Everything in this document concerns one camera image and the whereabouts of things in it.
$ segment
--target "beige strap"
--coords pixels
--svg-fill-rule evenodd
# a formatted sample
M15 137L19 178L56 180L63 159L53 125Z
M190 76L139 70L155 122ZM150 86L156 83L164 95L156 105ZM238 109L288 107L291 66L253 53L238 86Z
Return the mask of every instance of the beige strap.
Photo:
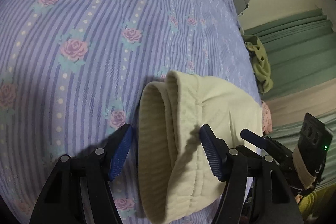
M313 177L306 168L305 162L302 159L299 148L296 146L293 151L293 163L299 179L305 189L308 189L316 177Z

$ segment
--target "bed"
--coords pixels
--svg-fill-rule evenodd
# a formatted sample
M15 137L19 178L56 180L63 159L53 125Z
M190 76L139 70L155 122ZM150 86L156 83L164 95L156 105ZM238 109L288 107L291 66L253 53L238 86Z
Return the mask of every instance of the bed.
M61 155L136 128L144 86L169 70L226 79L260 102L232 0L0 0L0 195L14 216L29 222ZM124 223L149 223L136 139L111 190Z

